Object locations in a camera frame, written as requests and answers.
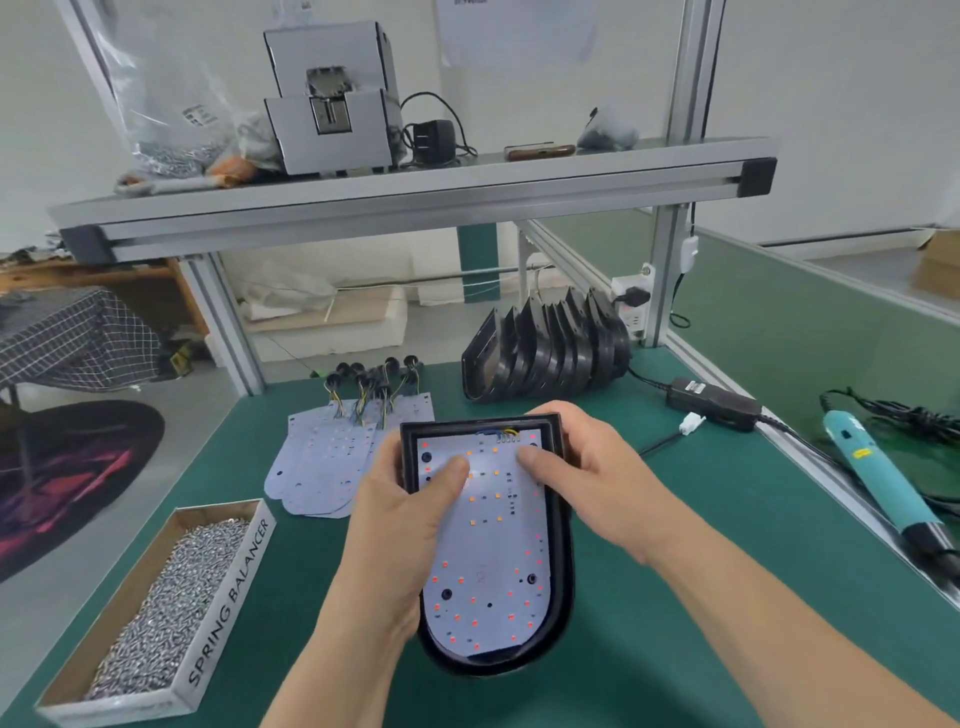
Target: table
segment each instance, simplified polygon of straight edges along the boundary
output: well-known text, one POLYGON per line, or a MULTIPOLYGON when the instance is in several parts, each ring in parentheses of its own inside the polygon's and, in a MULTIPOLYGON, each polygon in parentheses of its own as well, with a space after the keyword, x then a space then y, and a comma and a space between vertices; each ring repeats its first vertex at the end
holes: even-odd
MULTIPOLYGON (((647 376, 687 374, 666 349, 641 350, 647 376)), ((458 364, 428 366, 423 384, 438 419, 495 417, 533 402, 478 406, 460 391, 458 364)), ((683 414, 632 379, 577 399, 634 446, 683 414)), ((36 728, 36 697, 136 558, 178 506, 262 495, 286 417, 326 402, 320 382, 272 386, 237 402, 116 567, 66 629, 0 728, 36 728)), ((710 424, 650 457, 678 496, 747 550, 834 626, 898 676, 960 717, 960 619, 954 608, 759 433, 710 424)), ((297 519, 272 503, 276 533, 204 698, 192 716, 156 728, 257 725, 313 627, 347 524, 297 519)), ((676 598, 649 570, 574 519, 577 597, 555 649, 525 670, 485 681, 446 675, 414 641, 404 651, 387 726, 760 725, 676 598)))

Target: pile of screws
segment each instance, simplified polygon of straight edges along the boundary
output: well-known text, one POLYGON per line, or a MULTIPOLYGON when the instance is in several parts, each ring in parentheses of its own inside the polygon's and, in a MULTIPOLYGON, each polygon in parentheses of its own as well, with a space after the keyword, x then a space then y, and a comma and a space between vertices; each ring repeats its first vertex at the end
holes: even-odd
POLYGON ((187 531, 97 669, 84 700, 169 688, 249 522, 229 519, 187 531))

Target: wire connector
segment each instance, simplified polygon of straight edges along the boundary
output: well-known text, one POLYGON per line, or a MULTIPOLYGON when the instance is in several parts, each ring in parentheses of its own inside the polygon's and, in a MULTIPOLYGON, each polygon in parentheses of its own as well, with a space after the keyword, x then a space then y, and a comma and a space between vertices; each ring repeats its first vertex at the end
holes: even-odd
POLYGON ((693 432, 697 427, 704 423, 706 417, 701 417, 696 412, 690 412, 684 421, 680 423, 680 434, 688 435, 693 432))

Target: cardboard box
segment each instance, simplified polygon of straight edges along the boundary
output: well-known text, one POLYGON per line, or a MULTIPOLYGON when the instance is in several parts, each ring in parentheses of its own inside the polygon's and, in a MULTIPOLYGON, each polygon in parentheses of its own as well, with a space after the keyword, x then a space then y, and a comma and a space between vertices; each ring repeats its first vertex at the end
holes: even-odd
POLYGON ((960 299, 960 231, 937 231, 927 240, 913 286, 960 299))
POLYGON ((275 528, 276 520, 262 499, 174 511, 40 696, 36 711, 62 728, 97 728, 196 711, 275 528), (250 521, 250 527, 187 648, 173 685, 159 691, 83 700, 97 668, 136 616, 180 537, 199 525, 233 518, 250 521))

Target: power adapter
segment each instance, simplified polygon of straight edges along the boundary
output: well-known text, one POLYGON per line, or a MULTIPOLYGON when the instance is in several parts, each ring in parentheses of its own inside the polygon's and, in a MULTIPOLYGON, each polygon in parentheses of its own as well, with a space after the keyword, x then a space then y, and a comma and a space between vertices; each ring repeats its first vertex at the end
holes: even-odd
POLYGON ((678 376, 666 391, 666 404, 683 412, 695 412, 711 422, 741 432, 751 432, 760 419, 760 403, 703 381, 678 376))
POLYGON ((411 136, 416 164, 447 164, 457 157, 457 135, 449 119, 412 124, 411 136))

